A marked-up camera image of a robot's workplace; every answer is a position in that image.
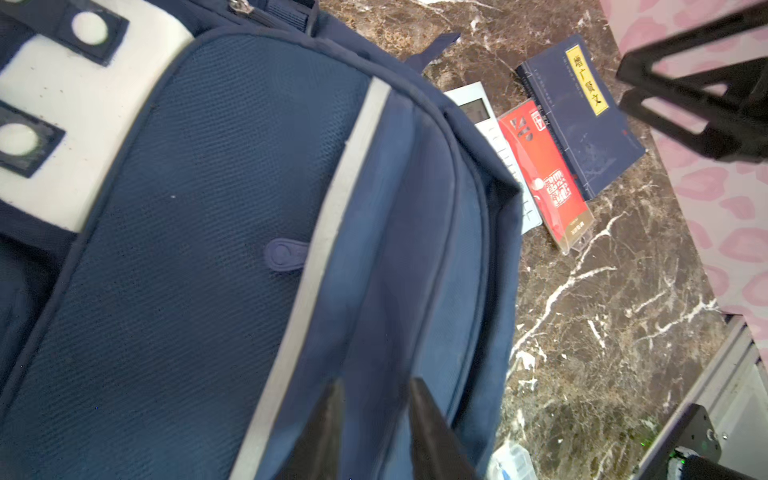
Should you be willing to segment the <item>light blue scientific calculator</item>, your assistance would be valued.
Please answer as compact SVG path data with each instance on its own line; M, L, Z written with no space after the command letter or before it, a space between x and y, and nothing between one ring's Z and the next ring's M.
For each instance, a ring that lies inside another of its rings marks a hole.
M522 171L508 141L504 137L499 122L481 82L461 86L445 91L450 98L475 125L482 136L501 159L507 170L513 176L522 193L522 227L521 233L542 224L541 216L534 204L533 197L525 183Z

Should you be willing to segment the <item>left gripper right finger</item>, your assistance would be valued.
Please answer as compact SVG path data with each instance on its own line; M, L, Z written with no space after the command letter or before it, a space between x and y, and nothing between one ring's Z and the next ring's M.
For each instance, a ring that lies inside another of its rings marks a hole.
M423 379L409 381L408 418L414 479L477 479Z

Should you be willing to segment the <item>navy book far right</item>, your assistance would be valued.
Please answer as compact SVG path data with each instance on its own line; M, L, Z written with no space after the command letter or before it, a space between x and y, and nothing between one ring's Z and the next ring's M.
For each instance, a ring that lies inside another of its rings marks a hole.
M516 73L585 200L597 197L646 154L581 35L523 61Z

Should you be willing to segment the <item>clear plastic pen case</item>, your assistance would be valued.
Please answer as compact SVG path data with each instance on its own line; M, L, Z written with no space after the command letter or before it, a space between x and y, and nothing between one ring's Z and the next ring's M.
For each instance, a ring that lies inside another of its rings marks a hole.
M485 480L537 480L531 456L519 443L506 440L491 456Z

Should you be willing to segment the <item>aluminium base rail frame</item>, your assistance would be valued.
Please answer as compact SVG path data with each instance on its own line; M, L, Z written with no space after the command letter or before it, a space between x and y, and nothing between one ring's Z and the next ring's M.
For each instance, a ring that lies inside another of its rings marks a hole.
M765 479L767 369L742 315L642 459L635 479Z

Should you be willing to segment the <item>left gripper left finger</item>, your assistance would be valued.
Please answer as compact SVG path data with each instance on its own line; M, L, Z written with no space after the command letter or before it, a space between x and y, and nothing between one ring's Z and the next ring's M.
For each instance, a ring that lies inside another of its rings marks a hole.
M338 477L344 400L343 382L337 379L329 383L275 479Z

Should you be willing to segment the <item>navy blue student backpack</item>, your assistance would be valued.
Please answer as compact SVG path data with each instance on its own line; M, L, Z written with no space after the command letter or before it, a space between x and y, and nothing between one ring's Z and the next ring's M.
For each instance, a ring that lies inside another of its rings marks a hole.
M275 479L329 383L336 479L414 479L421 378L482 478L522 193L315 1L1 5L1 475Z

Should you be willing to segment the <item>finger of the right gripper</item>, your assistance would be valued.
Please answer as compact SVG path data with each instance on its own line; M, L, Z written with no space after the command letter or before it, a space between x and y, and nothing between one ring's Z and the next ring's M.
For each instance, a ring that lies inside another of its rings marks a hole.
M689 150L719 162L767 161L767 59L765 57L672 78L653 71L660 60L767 25L759 2L623 56L616 78L632 88L622 111ZM658 98L704 121L694 133L642 102Z

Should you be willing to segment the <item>red small book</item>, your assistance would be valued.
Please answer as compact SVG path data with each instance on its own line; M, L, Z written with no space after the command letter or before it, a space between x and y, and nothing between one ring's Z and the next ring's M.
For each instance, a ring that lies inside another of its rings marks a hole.
M581 252L595 218L555 144L535 101L498 118L504 138L551 237L563 254Z

